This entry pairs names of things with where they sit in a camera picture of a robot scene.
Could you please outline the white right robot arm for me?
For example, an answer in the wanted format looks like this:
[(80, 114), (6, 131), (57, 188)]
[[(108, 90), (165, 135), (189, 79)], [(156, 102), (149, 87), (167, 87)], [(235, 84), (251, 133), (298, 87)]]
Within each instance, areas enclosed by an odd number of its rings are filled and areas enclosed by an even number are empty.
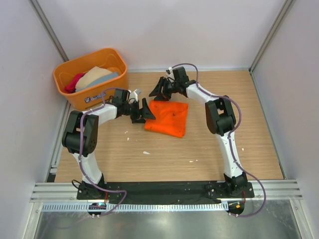
[(227, 96), (207, 91), (197, 79), (190, 80), (182, 66), (169, 68), (166, 74), (166, 77), (160, 77), (149, 96), (157, 101), (169, 101), (172, 94), (179, 93), (204, 105), (206, 125), (216, 136), (224, 162), (225, 193), (230, 197), (242, 196), (248, 187), (248, 179), (236, 149), (233, 103)]

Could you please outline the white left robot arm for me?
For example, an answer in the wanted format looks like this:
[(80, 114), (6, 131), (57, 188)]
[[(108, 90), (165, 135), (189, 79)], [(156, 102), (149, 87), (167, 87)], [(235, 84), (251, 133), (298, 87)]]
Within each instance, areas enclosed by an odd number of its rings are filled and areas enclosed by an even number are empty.
[(108, 190), (104, 176), (98, 167), (95, 149), (99, 126), (121, 116), (129, 116), (132, 123), (145, 123), (156, 117), (150, 110), (147, 100), (138, 99), (140, 90), (116, 88), (114, 94), (105, 99), (106, 91), (101, 93), (102, 104), (86, 111), (72, 111), (62, 136), (62, 146), (76, 159), (84, 187), (94, 199), (101, 199), (105, 193), (122, 193), (122, 190)]

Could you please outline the orange t shirt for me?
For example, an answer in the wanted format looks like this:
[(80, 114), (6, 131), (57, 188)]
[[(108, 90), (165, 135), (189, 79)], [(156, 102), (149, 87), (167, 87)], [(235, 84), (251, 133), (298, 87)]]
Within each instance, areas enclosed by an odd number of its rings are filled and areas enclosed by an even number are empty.
[(188, 104), (150, 101), (149, 108), (156, 119), (147, 119), (145, 130), (183, 138), (186, 132)]

